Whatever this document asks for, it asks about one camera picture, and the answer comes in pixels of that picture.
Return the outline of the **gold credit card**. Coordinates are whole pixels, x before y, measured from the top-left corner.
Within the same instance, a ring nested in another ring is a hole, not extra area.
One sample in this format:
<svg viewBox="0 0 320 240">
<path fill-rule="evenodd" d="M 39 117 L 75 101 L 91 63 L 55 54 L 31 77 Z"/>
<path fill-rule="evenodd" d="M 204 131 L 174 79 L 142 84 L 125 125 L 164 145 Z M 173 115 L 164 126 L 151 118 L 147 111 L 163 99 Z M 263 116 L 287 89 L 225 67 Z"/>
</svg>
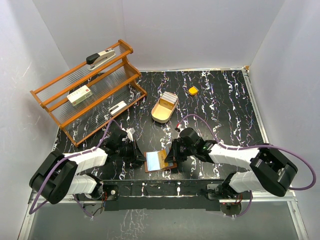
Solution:
<svg viewBox="0 0 320 240">
<path fill-rule="evenodd" d="M 160 170 L 167 170 L 176 168 L 177 164 L 172 162 L 165 162 L 165 159 L 167 157 L 167 151 L 165 149 L 162 149 L 158 152 L 158 162 L 159 162 L 159 169 Z"/>
</svg>

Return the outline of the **brown leather card holder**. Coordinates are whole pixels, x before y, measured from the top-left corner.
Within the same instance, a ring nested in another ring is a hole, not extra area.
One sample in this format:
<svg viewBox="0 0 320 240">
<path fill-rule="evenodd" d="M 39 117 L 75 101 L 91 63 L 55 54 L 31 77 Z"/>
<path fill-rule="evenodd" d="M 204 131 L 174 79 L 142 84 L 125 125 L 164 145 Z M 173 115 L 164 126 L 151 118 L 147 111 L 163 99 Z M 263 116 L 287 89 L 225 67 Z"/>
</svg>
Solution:
<svg viewBox="0 0 320 240">
<path fill-rule="evenodd" d="M 144 169 L 146 173 L 170 170 L 170 169 L 160 170 L 159 157 L 158 157 L 159 151 L 150 151 L 150 152 L 144 153 L 144 156 L 146 158 L 146 161 L 144 162 Z"/>
</svg>

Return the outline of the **beige oval tray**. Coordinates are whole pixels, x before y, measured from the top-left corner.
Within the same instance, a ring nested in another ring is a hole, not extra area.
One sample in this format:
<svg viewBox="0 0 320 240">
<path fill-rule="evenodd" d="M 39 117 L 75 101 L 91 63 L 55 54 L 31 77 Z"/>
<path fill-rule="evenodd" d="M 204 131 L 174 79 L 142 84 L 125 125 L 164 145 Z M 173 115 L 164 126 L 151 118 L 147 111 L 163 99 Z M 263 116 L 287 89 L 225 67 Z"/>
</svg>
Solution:
<svg viewBox="0 0 320 240">
<path fill-rule="evenodd" d="M 161 94 L 157 103 L 151 111 L 152 119 L 155 122 L 161 124 L 167 123 L 170 120 L 174 110 L 176 109 L 178 101 L 175 104 L 173 104 L 172 102 L 163 99 Z"/>
</svg>

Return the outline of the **stack of credit cards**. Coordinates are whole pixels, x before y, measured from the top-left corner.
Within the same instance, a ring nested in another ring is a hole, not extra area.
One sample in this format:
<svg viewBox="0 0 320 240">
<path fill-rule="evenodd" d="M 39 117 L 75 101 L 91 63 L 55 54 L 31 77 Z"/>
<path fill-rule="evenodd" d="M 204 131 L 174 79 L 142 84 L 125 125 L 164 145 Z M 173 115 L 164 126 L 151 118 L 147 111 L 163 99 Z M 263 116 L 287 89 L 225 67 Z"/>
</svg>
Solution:
<svg viewBox="0 0 320 240">
<path fill-rule="evenodd" d="M 175 104 L 179 99 L 177 95 L 175 95 L 174 93 L 171 93 L 171 92 L 167 92 L 167 91 L 165 91 L 161 95 L 161 98 L 168 101 L 168 102 L 171 102 L 173 104 Z"/>
</svg>

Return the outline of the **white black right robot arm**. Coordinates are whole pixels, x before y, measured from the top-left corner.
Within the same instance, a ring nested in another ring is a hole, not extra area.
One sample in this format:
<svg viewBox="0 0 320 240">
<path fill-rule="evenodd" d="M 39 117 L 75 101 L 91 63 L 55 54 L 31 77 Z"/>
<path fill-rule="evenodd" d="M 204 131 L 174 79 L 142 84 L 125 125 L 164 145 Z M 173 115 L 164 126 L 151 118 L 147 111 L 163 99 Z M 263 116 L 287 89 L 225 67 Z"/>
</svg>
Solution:
<svg viewBox="0 0 320 240">
<path fill-rule="evenodd" d="M 211 196 L 233 199 L 246 191 L 267 191 L 283 197 L 289 189 L 298 168 L 273 145 L 245 148 L 221 146 L 215 140 L 204 140 L 195 130 L 188 127 L 180 131 L 171 142 L 166 163 L 179 163 L 194 156 L 211 164 L 228 164 L 246 169 L 232 172 L 215 187 L 207 187 Z"/>
</svg>

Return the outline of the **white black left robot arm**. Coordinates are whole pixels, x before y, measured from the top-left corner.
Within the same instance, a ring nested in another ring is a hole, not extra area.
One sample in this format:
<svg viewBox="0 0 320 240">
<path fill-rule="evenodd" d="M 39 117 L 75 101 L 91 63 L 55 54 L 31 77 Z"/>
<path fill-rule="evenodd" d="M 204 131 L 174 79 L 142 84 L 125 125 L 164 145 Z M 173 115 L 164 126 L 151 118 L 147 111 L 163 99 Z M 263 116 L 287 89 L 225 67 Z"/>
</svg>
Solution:
<svg viewBox="0 0 320 240">
<path fill-rule="evenodd" d="M 29 181 L 29 186 L 52 205 L 67 195 L 86 194 L 97 200 L 103 195 L 103 187 L 96 177 L 82 172 L 104 166 L 116 158 L 129 163 L 144 163 L 146 157 L 133 137 L 134 128 L 116 129 L 99 147 L 75 152 L 52 151 Z"/>
</svg>

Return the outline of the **small white stapler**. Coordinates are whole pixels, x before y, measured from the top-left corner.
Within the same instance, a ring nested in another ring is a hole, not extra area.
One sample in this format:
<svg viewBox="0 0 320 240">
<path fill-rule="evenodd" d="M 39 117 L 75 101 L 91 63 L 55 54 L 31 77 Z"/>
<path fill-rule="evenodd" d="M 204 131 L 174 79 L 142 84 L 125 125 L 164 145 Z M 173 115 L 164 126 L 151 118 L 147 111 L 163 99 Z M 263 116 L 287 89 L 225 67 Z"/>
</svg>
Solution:
<svg viewBox="0 0 320 240">
<path fill-rule="evenodd" d="M 124 101 L 120 101 L 116 105 L 112 106 L 108 111 L 111 116 L 115 116 L 118 113 L 122 112 L 123 109 L 127 107 L 127 104 Z"/>
</svg>

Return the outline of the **yellow tape measure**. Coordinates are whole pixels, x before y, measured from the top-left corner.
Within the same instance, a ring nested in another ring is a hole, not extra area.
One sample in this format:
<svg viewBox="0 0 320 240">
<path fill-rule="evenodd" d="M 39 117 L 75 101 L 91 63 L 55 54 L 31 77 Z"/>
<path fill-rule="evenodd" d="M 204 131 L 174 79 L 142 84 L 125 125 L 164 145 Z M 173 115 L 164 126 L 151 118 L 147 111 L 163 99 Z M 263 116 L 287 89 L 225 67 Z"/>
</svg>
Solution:
<svg viewBox="0 0 320 240">
<path fill-rule="evenodd" d="M 199 92 L 199 90 L 198 90 L 195 86 L 192 86 L 191 88 L 188 89 L 188 93 L 189 93 L 191 96 L 196 95 L 198 92 Z"/>
</svg>

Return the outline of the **orange wooden shelf rack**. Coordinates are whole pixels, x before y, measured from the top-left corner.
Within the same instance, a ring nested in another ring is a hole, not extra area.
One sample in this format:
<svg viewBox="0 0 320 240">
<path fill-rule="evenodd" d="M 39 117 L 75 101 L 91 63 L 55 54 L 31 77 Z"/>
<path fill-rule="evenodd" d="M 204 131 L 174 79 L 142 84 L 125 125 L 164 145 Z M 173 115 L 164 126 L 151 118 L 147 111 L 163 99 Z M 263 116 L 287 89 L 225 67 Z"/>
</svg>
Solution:
<svg viewBox="0 0 320 240">
<path fill-rule="evenodd" d="M 128 60 L 133 52 L 119 39 L 30 92 L 75 147 L 148 95 Z"/>
</svg>

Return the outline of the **white red staples box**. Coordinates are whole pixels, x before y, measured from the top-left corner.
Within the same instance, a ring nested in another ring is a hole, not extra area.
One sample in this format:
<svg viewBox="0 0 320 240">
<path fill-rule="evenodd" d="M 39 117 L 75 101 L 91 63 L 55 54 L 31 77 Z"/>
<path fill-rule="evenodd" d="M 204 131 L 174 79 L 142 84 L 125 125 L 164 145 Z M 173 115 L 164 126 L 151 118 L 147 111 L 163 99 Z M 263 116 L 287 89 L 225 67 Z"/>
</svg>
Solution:
<svg viewBox="0 0 320 240">
<path fill-rule="evenodd" d="M 72 106 L 76 106 L 92 96 L 92 91 L 87 87 L 87 85 L 83 85 L 79 89 L 73 91 L 69 95 L 67 95 L 68 101 Z"/>
</svg>

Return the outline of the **black white stapler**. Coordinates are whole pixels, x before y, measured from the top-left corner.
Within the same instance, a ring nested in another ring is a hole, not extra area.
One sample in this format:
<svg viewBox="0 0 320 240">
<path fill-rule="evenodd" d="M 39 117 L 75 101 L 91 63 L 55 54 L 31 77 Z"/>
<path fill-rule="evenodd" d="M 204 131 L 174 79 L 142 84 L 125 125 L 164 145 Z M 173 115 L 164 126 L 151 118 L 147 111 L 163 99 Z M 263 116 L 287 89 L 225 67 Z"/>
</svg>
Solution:
<svg viewBox="0 0 320 240">
<path fill-rule="evenodd" d="M 98 53 L 94 53 L 86 58 L 87 69 L 93 71 L 101 65 L 106 64 L 116 57 L 116 52 L 113 48 L 108 48 Z"/>
</svg>

